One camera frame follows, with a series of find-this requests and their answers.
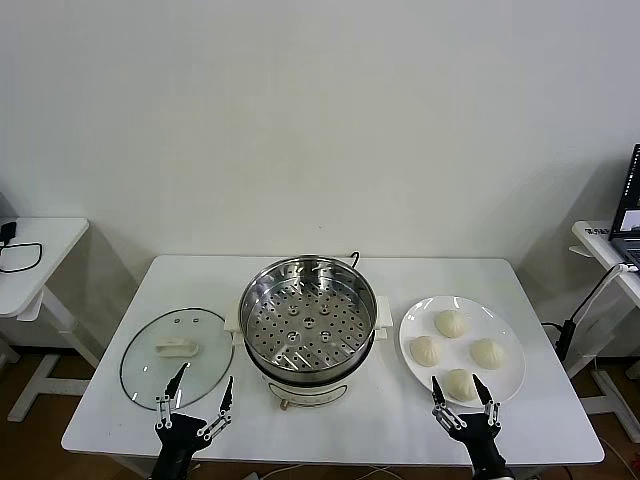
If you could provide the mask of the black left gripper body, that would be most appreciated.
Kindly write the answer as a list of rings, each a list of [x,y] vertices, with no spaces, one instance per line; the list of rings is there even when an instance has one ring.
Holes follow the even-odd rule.
[[[205,420],[184,414],[170,416],[171,427],[156,428],[161,450],[152,471],[152,479],[183,480],[187,477],[193,455],[208,446],[198,432]]]

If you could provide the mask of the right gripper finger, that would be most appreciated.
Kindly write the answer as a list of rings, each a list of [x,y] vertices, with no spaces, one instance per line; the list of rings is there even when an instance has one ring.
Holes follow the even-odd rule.
[[[500,403],[494,401],[488,387],[477,375],[474,375],[474,385],[478,398],[484,407],[484,414],[487,417],[489,427],[495,431],[499,431],[501,429],[501,422],[499,420]]]
[[[434,407],[432,415],[445,431],[461,431],[466,427],[466,423],[453,412],[446,403],[443,391],[435,376],[431,377],[432,398]]]

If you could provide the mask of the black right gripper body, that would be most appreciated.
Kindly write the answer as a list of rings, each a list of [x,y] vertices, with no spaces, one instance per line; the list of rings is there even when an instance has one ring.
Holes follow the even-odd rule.
[[[473,479],[500,479],[503,477],[503,457],[496,445],[499,430],[490,425],[486,417],[461,417],[465,427],[453,427],[449,436],[461,442],[470,457]]]

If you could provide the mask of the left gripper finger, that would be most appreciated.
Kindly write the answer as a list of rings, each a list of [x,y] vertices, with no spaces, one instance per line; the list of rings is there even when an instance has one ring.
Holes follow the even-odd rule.
[[[173,422],[171,420],[172,407],[171,402],[176,398],[181,380],[185,370],[189,367],[189,363],[185,362],[179,368],[177,373],[169,380],[164,392],[155,397],[156,403],[156,423],[155,429],[171,429]]]
[[[233,383],[234,377],[230,376],[229,381],[222,397],[222,401],[219,407],[218,415],[203,428],[197,432],[198,437],[202,437],[204,440],[213,440],[219,435],[226,427],[231,424],[232,414],[231,407],[233,403]]]

